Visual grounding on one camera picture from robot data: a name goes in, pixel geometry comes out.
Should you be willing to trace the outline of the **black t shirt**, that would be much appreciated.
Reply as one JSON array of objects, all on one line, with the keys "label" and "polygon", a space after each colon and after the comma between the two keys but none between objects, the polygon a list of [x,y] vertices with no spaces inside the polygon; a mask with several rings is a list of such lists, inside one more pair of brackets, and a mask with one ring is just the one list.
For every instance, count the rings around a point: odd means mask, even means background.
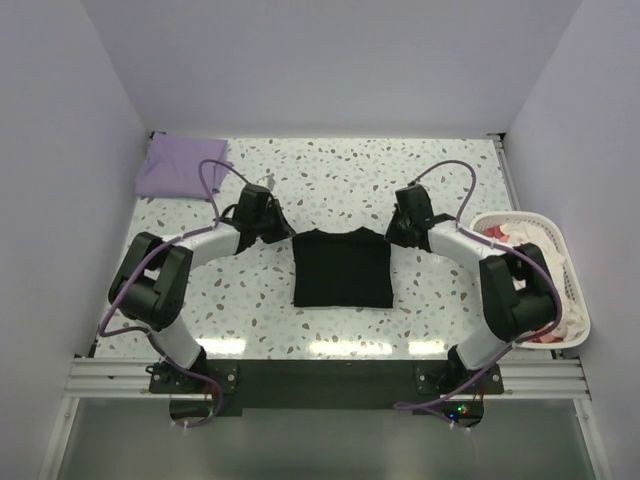
[{"label": "black t shirt", "polygon": [[292,239],[293,305],[299,308],[390,309],[391,245],[368,228],[346,233],[318,229]]}]

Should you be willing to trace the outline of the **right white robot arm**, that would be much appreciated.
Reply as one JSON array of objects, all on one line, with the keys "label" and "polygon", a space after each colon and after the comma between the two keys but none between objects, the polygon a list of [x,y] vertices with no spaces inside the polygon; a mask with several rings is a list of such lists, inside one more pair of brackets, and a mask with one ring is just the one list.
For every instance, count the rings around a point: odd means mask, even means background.
[{"label": "right white robot arm", "polygon": [[510,247],[463,228],[451,215],[435,214],[426,189],[416,183],[395,196],[386,240],[456,261],[477,277],[483,320],[449,349],[437,380],[443,393],[469,392],[515,344],[559,322],[559,292],[537,245]]}]

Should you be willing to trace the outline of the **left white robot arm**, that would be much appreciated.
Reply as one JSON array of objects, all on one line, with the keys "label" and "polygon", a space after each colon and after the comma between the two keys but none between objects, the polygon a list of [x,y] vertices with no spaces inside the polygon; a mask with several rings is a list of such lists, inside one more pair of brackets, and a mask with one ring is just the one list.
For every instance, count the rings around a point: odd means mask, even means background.
[{"label": "left white robot arm", "polygon": [[143,333],[185,392],[200,390],[207,380],[204,348],[181,317],[191,272],[237,256],[258,240],[272,244],[295,235],[266,187],[245,185],[231,212],[229,218],[220,216],[210,226],[167,239],[137,234],[112,281],[110,308],[99,326],[103,338]]}]

